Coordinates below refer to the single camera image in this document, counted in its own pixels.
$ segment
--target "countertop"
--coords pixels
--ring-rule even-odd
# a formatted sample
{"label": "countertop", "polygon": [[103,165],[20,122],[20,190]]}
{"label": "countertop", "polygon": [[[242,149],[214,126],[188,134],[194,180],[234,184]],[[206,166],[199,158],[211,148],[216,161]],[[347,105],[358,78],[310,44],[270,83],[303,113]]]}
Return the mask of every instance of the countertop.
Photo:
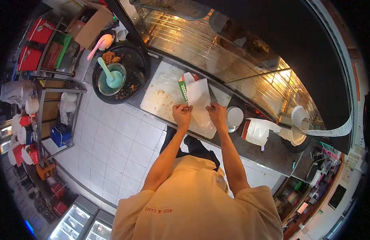
{"label": "countertop", "polygon": [[[151,66],[150,66],[150,75],[149,75],[147,83],[145,84],[144,88],[141,89],[141,91],[139,91],[132,99],[126,102],[132,107],[138,108],[140,110],[141,110],[140,104],[142,102],[142,99],[144,98],[145,91],[149,87],[149,83],[151,79],[153,78],[153,75],[162,60],[161,58],[156,59],[150,56],[149,58],[151,61]],[[91,62],[90,66],[88,67],[87,73],[85,75],[86,82],[90,84],[91,84],[91,81],[88,81],[88,79],[90,80],[92,79],[92,73],[93,73],[92,69],[95,63],[96,63],[95,61]],[[180,67],[180,68],[186,71],[190,71],[184,67]],[[256,117],[253,113],[250,113],[249,111],[247,111],[246,106],[244,105],[244,102],[240,98],[236,97],[235,95],[232,96],[229,106],[240,107],[242,111],[244,112],[245,118]],[[174,125],[172,122],[168,122],[159,117],[157,118],[160,119],[165,124],[176,128],[176,125]],[[283,175],[286,175],[286,176],[292,175],[301,180],[305,180],[306,174],[309,171],[310,166],[313,161],[310,158],[310,151],[314,149],[314,146],[316,144],[315,141],[311,141],[308,148],[304,152],[291,153],[289,150],[286,149],[286,147],[281,142],[281,137],[275,134],[273,131],[270,131],[268,140],[265,145],[265,150],[264,152],[261,152],[260,146],[249,143],[241,138],[243,127],[244,127],[244,122],[240,125],[240,127],[235,132],[229,134],[240,156],[243,156],[249,160],[252,160],[262,166],[278,171],[282,173]],[[193,132],[188,132],[188,134],[200,140],[208,142],[214,146],[217,146],[217,147],[221,146],[218,133],[216,133],[216,135],[212,139],[207,139]],[[292,166],[293,166],[294,161],[296,162],[296,166],[293,170]]]}

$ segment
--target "cardboard box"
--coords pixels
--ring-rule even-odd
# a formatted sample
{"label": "cardboard box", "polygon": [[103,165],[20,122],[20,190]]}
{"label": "cardboard box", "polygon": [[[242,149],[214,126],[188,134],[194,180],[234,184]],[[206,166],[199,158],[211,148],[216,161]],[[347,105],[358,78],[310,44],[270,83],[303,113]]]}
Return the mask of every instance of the cardboard box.
{"label": "cardboard box", "polygon": [[72,32],[74,41],[81,47],[92,50],[98,34],[113,20],[112,12],[104,5],[85,1],[90,8],[97,9],[97,12],[89,19],[86,24],[81,24],[78,19],[87,7],[83,7],[67,26],[65,32]]}

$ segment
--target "white cutting board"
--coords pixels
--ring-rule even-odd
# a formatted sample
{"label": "white cutting board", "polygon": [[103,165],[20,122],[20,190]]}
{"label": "white cutting board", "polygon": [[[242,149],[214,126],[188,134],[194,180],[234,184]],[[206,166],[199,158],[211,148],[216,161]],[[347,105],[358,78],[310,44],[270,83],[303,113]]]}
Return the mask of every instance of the white cutting board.
{"label": "white cutting board", "polygon": [[[141,109],[175,124],[172,107],[185,104],[177,83],[184,73],[183,70],[162,61],[142,99]],[[217,102],[227,107],[231,97],[214,86],[211,86],[211,89]],[[209,139],[212,139],[217,131],[214,126],[210,129],[199,127],[193,118],[189,130]]]}

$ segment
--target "metal bowl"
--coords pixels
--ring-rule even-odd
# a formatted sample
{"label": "metal bowl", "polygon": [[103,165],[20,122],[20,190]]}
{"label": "metal bowl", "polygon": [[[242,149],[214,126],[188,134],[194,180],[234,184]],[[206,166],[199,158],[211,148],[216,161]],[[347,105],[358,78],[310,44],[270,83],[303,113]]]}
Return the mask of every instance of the metal bowl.
{"label": "metal bowl", "polygon": [[98,89],[100,90],[100,93],[102,93],[105,96],[111,96],[116,93],[118,93],[121,88],[124,86],[126,81],[126,69],[123,65],[119,63],[111,63],[107,65],[109,71],[119,71],[122,76],[124,77],[124,80],[122,81],[121,85],[118,88],[111,88],[106,83],[106,74],[104,70],[102,70],[101,75],[98,79]]}

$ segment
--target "glass door fridge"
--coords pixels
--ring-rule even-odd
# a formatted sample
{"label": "glass door fridge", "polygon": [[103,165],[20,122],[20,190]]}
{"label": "glass door fridge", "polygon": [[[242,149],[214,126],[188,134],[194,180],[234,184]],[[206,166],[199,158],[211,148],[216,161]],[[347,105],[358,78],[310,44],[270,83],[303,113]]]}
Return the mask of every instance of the glass door fridge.
{"label": "glass door fridge", "polygon": [[87,233],[85,240],[110,240],[114,215],[100,210]]}
{"label": "glass door fridge", "polygon": [[65,211],[58,225],[48,237],[51,240],[80,240],[98,212],[96,204],[79,195]]}

